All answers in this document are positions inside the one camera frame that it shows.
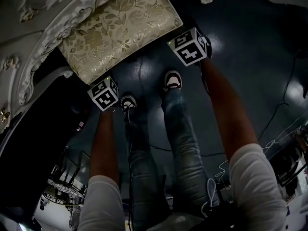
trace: black cable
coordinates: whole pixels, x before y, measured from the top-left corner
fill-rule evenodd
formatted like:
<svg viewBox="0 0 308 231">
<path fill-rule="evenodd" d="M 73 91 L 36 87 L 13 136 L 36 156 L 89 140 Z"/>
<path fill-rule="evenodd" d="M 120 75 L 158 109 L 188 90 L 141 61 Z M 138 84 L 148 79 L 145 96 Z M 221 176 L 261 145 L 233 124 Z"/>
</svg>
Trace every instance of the black cable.
<svg viewBox="0 0 308 231">
<path fill-rule="evenodd" d="M 161 151 L 165 151 L 165 152 L 172 152 L 172 150 L 159 148 L 159 147 L 153 146 L 152 144 L 150 144 L 150 146 L 157 149 L 157 150 L 161 150 Z M 209 157 L 209 156 L 216 156 L 216 155 L 224 155 L 224 153 L 220 152 L 220 153 L 214 153 L 214 154 L 209 154 L 209 155 L 200 155 L 200 156 L 201 157 Z"/>
<path fill-rule="evenodd" d="M 204 75 L 204 72 L 203 72 L 201 61 L 198 62 L 198 65 L 199 65 L 199 68 L 200 68 L 200 71 L 201 71 L 201 81 L 202 81 L 203 87 L 204 87 L 205 91 L 207 92 L 207 94 L 210 96 L 210 93 L 208 91 L 208 87 L 207 87 L 207 84 L 206 84 L 206 81 L 205 81 L 205 78 L 204 78 L 205 75 Z"/>
<path fill-rule="evenodd" d="M 127 110 L 127 116 L 128 116 L 128 124 L 130 127 L 130 120 L 129 120 L 129 113 Z M 129 152 L 128 152 L 128 167 L 129 167 L 129 210 L 128 210 L 128 227 L 129 227 L 129 231 L 131 231 L 131 227 L 130 227 L 130 218 L 131 218 L 131 223 L 133 223 L 133 215 L 132 215 L 132 205 L 133 205 L 133 201 L 132 201 L 132 186 L 131 186 L 131 182 L 132 182 L 132 170 L 131 170 L 131 162 L 130 162 L 130 153 L 131 153 L 131 148 L 133 146 L 133 138 L 132 138 L 132 134 L 130 135 L 130 147 L 129 147 Z"/>
<path fill-rule="evenodd" d="M 265 128 L 262 130 L 262 132 L 261 132 L 261 134 L 260 134 L 260 136 L 259 136 L 259 138 L 258 138 L 258 141 L 261 139 L 261 137 L 262 137 L 262 135 L 264 134 L 265 130 L 269 127 L 270 123 L 271 123 L 272 120 L 274 119 L 274 117 L 275 117 L 275 115 L 276 115 L 276 113 L 277 113 L 277 111 L 278 111 L 278 108 L 279 108 L 280 106 L 282 106 L 282 105 L 287 105 L 287 106 L 289 106 L 289 104 L 285 101 L 285 95 L 286 95 L 286 93 L 287 93 L 289 84 L 290 84 L 290 82 L 291 82 L 291 80 L 292 80 L 292 78 L 293 78 L 294 69 L 295 69 L 295 60 L 296 60 L 296 58 L 297 58 L 297 55 L 295 55 L 295 57 L 293 58 L 292 70 L 291 70 L 290 78 L 289 78 L 289 80 L 288 80 L 288 82 L 287 82 L 287 84 L 286 84 L 286 86 L 285 86 L 285 88 L 284 88 L 284 91 L 283 91 L 282 103 L 280 103 L 279 105 L 276 106 L 276 109 L 275 109 L 275 111 L 274 111 L 274 113 L 273 113 L 271 119 L 269 120 L 269 122 L 267 123 L 267 125 L 265 126 Z"/>
<path fill-rule="evenodd" d="M 75 166 L 77 166 L 77 164 L 68 156 L 68 154 L 66 153 L 66 150 L 65 150 L 65 148 L 64 148 L 64 154 L 66 155 L 66 157 L 75 165 Z"/>
</svg>

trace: cube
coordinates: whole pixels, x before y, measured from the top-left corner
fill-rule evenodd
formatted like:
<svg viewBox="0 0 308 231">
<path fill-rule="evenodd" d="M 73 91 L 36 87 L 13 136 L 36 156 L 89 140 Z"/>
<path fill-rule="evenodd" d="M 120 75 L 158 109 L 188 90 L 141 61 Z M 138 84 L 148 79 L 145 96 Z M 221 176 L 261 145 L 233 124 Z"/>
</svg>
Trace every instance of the cube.
<svg viewBox="0 0 308 231">
<path fill-rule="evenodd" d="M 88 91 L 92 101 L 105 111 L 119 100 L 118 87 L 110 76 L 102 80 Z"/>
<path fill-rule="evenodd" d="M 206 58 L 206 39 L 193 27 L 167 43 L 185 66 Z"/>
</svg>

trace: shoe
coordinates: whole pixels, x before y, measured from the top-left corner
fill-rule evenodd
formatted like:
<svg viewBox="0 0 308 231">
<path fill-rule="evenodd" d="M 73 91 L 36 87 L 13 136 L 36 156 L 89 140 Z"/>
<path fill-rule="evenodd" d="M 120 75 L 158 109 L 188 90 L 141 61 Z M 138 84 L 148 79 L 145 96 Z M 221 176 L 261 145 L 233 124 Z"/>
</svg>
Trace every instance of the shoe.
<svg viewBox="0 0 308 231">
<path fill-rule="evenodd" d="M 124 95 L 121 99 L 121 107 L 124 113 L 127 110 L 137 108 L 137 102 L 133 95 Z"/>
<path fill-rule="evenodd" d="M 165 74 L 164 90 L 167 92 L 171 88 L 182 88 L 181 75 L 175 70 L 171 70 Z"/>
</svg>

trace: gold floral cushion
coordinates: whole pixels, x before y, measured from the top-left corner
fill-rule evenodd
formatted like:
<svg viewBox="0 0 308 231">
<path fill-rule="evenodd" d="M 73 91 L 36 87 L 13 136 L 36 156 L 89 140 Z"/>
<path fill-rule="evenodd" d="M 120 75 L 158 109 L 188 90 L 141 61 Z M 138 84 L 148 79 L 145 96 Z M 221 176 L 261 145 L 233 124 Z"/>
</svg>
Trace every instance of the gold floral cushion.
<svg viewBox="0 0 308 231">
<path fill-rule="evenodd" d="M 183 24 L 169 0 L 110 0 L 59 49 L 86 84 L 136 50 Z"/>
</svg>

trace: dark floor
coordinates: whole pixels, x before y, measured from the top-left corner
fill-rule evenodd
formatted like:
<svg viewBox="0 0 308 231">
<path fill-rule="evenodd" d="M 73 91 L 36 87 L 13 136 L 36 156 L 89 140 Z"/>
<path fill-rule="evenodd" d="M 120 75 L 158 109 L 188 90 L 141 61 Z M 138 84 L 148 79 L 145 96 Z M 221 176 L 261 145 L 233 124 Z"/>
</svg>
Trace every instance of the dark floor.
<svg viewBox="0 0 308 231">
<path fill-rule="evenodd" d="M 234 87 L 259 136 L 276 105 L 282 101 L 298 47 L 294 43 L 297 41 L 294 37 L 297 37 L 299 28 L 296 19 L 304 18 L 307 21 L 308 11 L 273 4 L 267 0 L 213 0 L 208 5 L 189 0 L 170 1 L 182 19 L 191 16 L 211 40 L 212 62 Z M 185 67 L 166 42 L 167 38 L 162 37 L 137 52 L 137 61 L 130 64 L 121 62 L 112 69 L 120 95 L 130 91 L 137 98 L 146 96 L 150 142 L 157 147 L 170 149 L 160 107 L 161 99 L 156 89 L 167 69 L 177 69 L 182 76 L 182 92 L 191 112 L 201 154 L 223 152 L 210 98 L 200 81 L 199 69 L 193 65 Z M 304 78 L 308 74 L 307 67 L 307 59 L 296 60 L 294 76 L 285 98 L 289 106 L 279 108 L 259 141 L 261 146 L 275 139 L 306 111 L 308 102 L 303 98 L 303 89 L 308 84 L 307 78 Z M 71 150 L 84 150 L 90 154 L 98 117 L 97 112 L 93 114 L 85 129 L 69 142 Z M 287 131 L 291 132 L 305 121 L 304 117 Z M 119 168 L 128 176 L 123 119 L 124 115 L 117 110 L 114 127 Z M 279 148 L 280 145 L 273 146 L 267 151 L 267 156 L 273 155 Z M 170 185 L 173 179 L 172 153 L 156 149 L 152 152 L 160 173 L 167 176 L 167 185 Z M 203 157 L 202 160 L 207 173 L 213 177 L 221 171 L 218 166 L 226 157 L 217 155 Z M 86 180 L 87 171 L 83 171 L 80 177 L 81 180 Z"/>
</svg>

